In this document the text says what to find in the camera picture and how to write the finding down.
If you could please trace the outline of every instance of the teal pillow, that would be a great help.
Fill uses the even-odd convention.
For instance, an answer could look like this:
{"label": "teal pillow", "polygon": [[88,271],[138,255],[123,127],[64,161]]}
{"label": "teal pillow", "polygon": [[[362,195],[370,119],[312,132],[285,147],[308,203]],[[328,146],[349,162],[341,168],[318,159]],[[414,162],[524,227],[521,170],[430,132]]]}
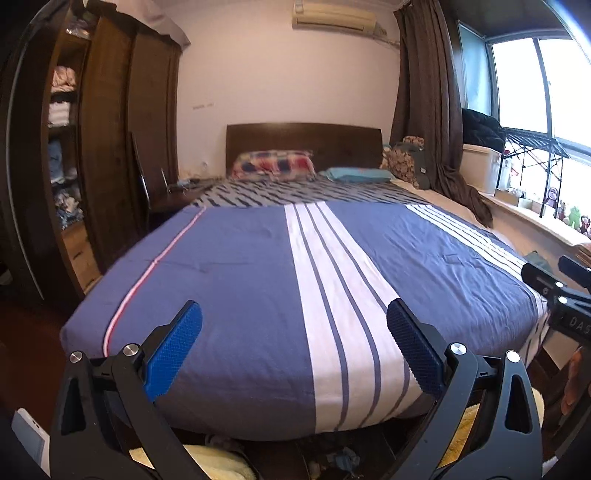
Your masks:
{"label": "teal pillow", "polygon": [[320,174],[329,180],[345,183],[383,183],[394,178],[388,170],[380,168],[332,167]]}

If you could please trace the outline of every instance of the white stripe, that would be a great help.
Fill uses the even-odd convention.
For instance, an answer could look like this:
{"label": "white stripe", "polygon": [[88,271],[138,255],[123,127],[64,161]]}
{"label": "white stripe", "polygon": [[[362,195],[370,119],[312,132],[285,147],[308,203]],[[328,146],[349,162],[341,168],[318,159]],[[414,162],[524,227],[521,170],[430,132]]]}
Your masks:
{"label": "white stripe", "polygon": [[339,424],[343,409],[339,352],[293,205],[285,206],[285,218],[310,350],[316,400],[316,433],[327,432]]}
{"label": "white stripe", "polygon": [[[437,210],[432,205],[419,205],[418,208],[422,209],[423,211],[429,210],[434,217],[440,219],[446,225],[454,226],[454,230],[456,232],[463,232],[464,237],[467,240],[470,241],[470,239],[473,239],[476,242],[476,245],[480,246],[481,248],[487,249],[489,253],[495,258],[499,259],[499,261],[507,262],[507,266],[512,267],[511,270],[514,272],[513,276],[517,280],[522,281],[521,269],[523,268],[523,265],[525,265],[526,263],[524,260],[522,260],[519,257],[516,257],[512,253],[495,244],[490,238],[486,237],[485,235],[482,235],[476,229],[473,229],[470,226],[465,225],[464,223],[461,223],[459,220],[456,220],[455,218],[451,217],[450,215],[447,215],[446,213]],[[526,287],[529,289],[529,291],[535,298],[535,305],[538,311],[539,318],[542,315],[544,315],[546,311],[546,300],[530,286],[526,285]]]}
{"label": "white stripe", "polygon": [[[452,227],[449,227],[448,225],[446,225],[441,219],[435,218],[430,212],[426,212],[426,211],[422,210],[419,205],[406,205],[406,207],[410,211],[416,213],[421,218],[427,220],[428,222],[432,223],[433,225],[438,226],[441,230],[449,233],[449,235],[451,235],[452,237],[454,237],[456,240],[460,241],[461,243],[463,243],[467,247],[473,249],[475,252],[477,252],[482,258],[484,258],[488,262],[501,268],[502,270],[504,270],[505,272],[507,272],[509,275],[513,276],[514,278],[516,278],[520,282],[522,281],[520,274],[515,272],[515,270],[512,269],[511,267],[507,266],[507,264],[504,261],[501,261],[496,256],[492,255],[490,253],[490,251],[488,251],[482,245],[475,245],[472,241],[466,239],[460,233],[457,233]],[[535,305],[536,305],[537,316],[538,316],[538,318],[541,317],[545,312],[543,299],[531,287],[529,287],[525,283],[522,283],[522,285],[525,288],[529,289],[529,291],[532,293],[532,295],[534,297]]]}
{"label": "white stripe", "polygon": [[527,364],[525,366],[526,368],[530,365],[531,361],[534,359],[535,355],[538,353],[540,347],[544,343],[546,335],[548,335],[550,326],[548,324],[544,325],[544,322],[548,319],[549,315],[550,312],[546,312],[545,315],[542,315],[540,317],[540,319],[535,323],[534,328],[532,328],[529,336],[527,337],[524,346],[519,351],[519,355],[521,356],[521,359],[524,361],[524,363],[526,363],[527,361]]}
{"label": "white stripe", "polygon": [[455,219],[454,217],[436,209],[433,205],[424,205],[427,210],[430,210],[439,218],[444,219],[448,225],[454,225],[457,227],[458,230],[464,232],[468,238],[473,238],[476,240],[477,243],[482,244],[483,247],[487,248],[491,252],[498,254],[501,258],[506,258],[509,265],[513,265],[516,269],[516,272],[521,275],[521,268],[525,264],[525,261],[516,257],[512,253],[508,252],[507,250],[503,249],[496,243],[494,243],[490,238],[485,235],[482,235],[478,230],[462,223],[461,221]]}
{"label": "white stripe", "polygon": [[456,223],[451,222],[449,218],[446,218],[445,216],[440,215],[439,212],[433,208],[431,208],[431,209],[424,208],[425,205],[415,205],[415,207],[417,209],[421,210],[429,218],[432,218],[438,222],[441,222],[446,227],[448,227],[450,230],[452,230],[456,235],[461,236],[466,242],[468,242],[470,244],[470,246],[478,247],[482,250],[485,250],[491,257],[495,258],[499,263],[504,265],[504,270],[506,272],[511,273],[511,275],[513,275],[514,277],[521,274],[522,265],[517,267],[512,261],[507,259],[504,255],[500,254],[498,251],[491,248],[490,245],[488,245],[485,242],[484,237],[478,238],[476,235],[471,235],[470,233],[466,232],[464,229],[462,229]]}
{"label": "white stripe", "polygon": [[359,268],[363,272],[365,278],[367,278],[369,284],[378,294],[378,297],[382,300],[384,305],[388,306],[391,301],[399,299],[400,295],[392,288],[392,286],[383,278],[382,274],[376,268],[374,263],[363,251],[363,249],[357,244],[347,229],[340,223],[340,220],[335,214],[329,209],[325,202],[318,202],[318,207],[327,220],[329,221],[336,234],[344,243],[347,250],[353,255],[353,258],[359,265]]}
{"label": "white stripe", "polygon": [[[347,284],[347,287],[349,288],[349,291],[351,292],[355,303],[359,307],[359,311],[361,312],[363,319],[368,325],[368,329],[375,342],[376,350],[378,351],[381,392],[378,403],[372,415],[364,424],[372,425],[381,421],[388,414],[400,396],[402,387],[404,385],[404,359],[402,358],[402,353],[398,348],[398,345],[388,330],[386,314],[381,305],[377,302],[374,294],[365,284],[363,278],[359,274],[359,271],[355,267],[355,264],[333,231],[330,229],[330,226],[326,223],[326,220],[320,213],[318,207],[316,205],[308,205],[308,207],[312,214],[312,218],[314,219],[314,222],[316,223],[316,226],[318,227],[318,230],[320,231],[320,234],[326,243],[326,246],[335,259],[335,262],[340,270],[341,275],[343,276],[345,283]],[[368,259],[368,261],[369,264],[371,264],[371,266],[373,266],[375,269],[375,266],[371,260]],[[389,284],[381,275],[380,282],[385,284],[384,289],[389,287]],[[373,370],[368,369],[367,374],[369,375],[370,373],[373,373]],[[369,411],[359,413],[362,414],[361,420],[363,420]],[[359,422],[353,425],[343,425],[343,429],[347,429],[347,427],[359,427]]]}
{"label": "white stripe", "polygon": [[411,370],[406,396],[402,399],[398,408],[396,408],[396,410],[394,410],[387,418],[382,419],[382,421],[393,419],[394,417],[404,413],[407,408],[417,401],[422,393],[421,387],[418,386],[417,379],[414,378],[413,371]]}
{"label": "white stripe", "polygon": [[295,209],[300,216],[304,236],[316,263],[347,359],[349,408],[342,429],[356,428],[367,415],[374,399],[374,358],[363,327],[349,302],[330,257],[314,229],[306,206],[296,205]]}
{"label": "white stripe", "polygon": [[[388,306],[390,302],[400,298],[400,295],[392,288],[390,283],[382,276],[379,270],[376,268],[372,260],[368,257],[365,251],[359,246],[359,244],[353,239],[350,235],[348,230],[345,226],[340,222],[340,220],[336,217],[336,215],[330,210],[328,205],[325,202],[318,202],[318,207],[324,213],[326,219],[328,220],[329,224],[335,230],[337,236],[340,240],[344,243],[346,249],[349,253],[353,256],[355,261],[357,262],[359,268],[363,272],[363,275],[367,279],[368,283],[374,289],[378,297],[382,300],[383,304]],[[404,382],[404,373],[402,373],[402,382]],[[384,392],[384,388],[388,388],[388,386],[384,386],[382,383],[382,392]],[[404,398],[401,400],[400,405],[398,408],[393,412],[392,416],[402,413],[406,408],[408,408],[412,403],[419,397],[421,394],[421,389],[418,386],[417,381],[415,380],[413,373],[410,374],[410,383],[408,385],[408,390]],[[366,424],[370,424],[370,420],[374,421],[376,418],[372,416],[371,419],[368,419]]]}

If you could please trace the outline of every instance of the ceiling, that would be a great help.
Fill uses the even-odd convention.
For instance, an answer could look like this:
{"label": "ceiling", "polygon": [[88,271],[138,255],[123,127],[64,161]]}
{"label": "ceiling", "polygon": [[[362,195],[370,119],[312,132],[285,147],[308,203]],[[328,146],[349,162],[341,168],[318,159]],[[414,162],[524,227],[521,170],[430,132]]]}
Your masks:
{"label": "ceiling", "polygon": [[484,37],[526,30],[564,30],[542,0],[441,0],[458,20]]}
{"label": "ceiling", "polygon": [[[160,7],[179,4],[222,5],[253,0],[154,0]],[[310,0],[341,3],[343,0]],[[348,0],[360,7],[376,5],[396,9],[404,0]],[[484,37],[512,34],[526,30],[559,29],[564,27],[543,0],[440,0],[444,8]]]}

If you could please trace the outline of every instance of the wooden headboard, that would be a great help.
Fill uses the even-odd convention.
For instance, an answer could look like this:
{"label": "wooden headboard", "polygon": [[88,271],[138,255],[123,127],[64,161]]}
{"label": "wooden headboard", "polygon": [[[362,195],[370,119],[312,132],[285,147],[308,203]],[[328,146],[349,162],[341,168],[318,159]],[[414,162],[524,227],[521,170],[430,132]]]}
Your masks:
{"label": "wooden headboard", "polygon": [[378,168],[382,132],[378,128],[331,124],[245,124],[226,128],[226,172],[244,152],[311,150],[316,171],[330,167]]}

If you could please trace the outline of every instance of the red and blue pillow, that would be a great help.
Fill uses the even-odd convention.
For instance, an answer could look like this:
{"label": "red and blue pillow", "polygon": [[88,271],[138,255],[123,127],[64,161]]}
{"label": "red and blue pillow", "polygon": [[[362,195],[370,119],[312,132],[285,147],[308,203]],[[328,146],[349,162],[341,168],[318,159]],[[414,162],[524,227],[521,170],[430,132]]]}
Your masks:
{"label": "red and blue pillow", "polygon": [[266,150],[238,156],[232,168],[237,180],[299,180],[314,177],[312,152],[305,150]]}

